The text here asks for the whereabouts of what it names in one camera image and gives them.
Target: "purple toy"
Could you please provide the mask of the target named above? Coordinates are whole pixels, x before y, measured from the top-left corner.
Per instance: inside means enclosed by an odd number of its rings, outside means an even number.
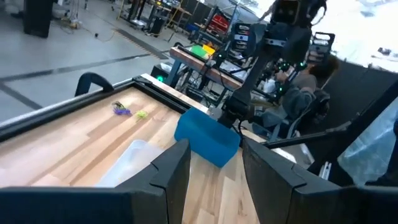
[[[114,113],[117,115],[131,115],[131,112],[129,109],[119,109],[119,108],[114,108],[113,109]]]
[[[114,102],[113,105],[113,112],[117,115],[132,115],[131,111],[125,108],[120,102]]]

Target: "blue bin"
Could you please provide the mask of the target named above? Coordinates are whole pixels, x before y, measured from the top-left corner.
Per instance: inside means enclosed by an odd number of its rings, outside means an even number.
[[[187,24],[187,25],[185,26],[185,30],[188,31],[188,32],[198,31],[198,30],[199,30],[199,27],[196,26],[195,24]]]
[[[241,140],[238,133],[196,108],[181,115],[174,138],[177,141],[187,138],[192,151],[218,167],[223,167],[236,154]]]

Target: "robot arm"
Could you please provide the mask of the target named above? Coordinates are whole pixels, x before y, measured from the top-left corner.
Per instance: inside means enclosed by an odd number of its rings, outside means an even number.
[[[234,122],[247,117],[251,101],[251,90],[270,61],[283,58],[292,65],[304,61],[312,37],[310,12],[318,11],[325,0],[276,0],[272,7],[271,23],[257,45],[253,65],[241,88],[225,101],[223,113],[218,122],[231,128]],[[299,71],[295,70],[294,78]]]

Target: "red object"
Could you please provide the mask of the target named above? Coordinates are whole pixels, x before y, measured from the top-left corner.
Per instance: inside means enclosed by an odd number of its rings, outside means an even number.
[[[220,15],[215,15],[209,24],[209,28],[216,32],[227,33],[229,21]]]

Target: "concrete floor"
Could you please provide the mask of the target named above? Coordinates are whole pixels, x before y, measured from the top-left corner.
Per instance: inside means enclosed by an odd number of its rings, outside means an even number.
[[[126,21],[116,20],[118,10],[112,11],[108,2],[91,0],[88,11],[83,3],[79,20],[89,31],[79,29],[67,34],[52,22],[48,39],[24,34],[20,19],[0,11],[0,123],[73,97],[77,81],[85,72],[99,73],[116,83],[150,73],[160,63],[160,59],[114,34],[115,28],[161,51],[168,51],[176,41],[188,44],[180,34],[175,34],[170,43],[165,41],[171,30],[164,30],[158,38],[134,30]]]

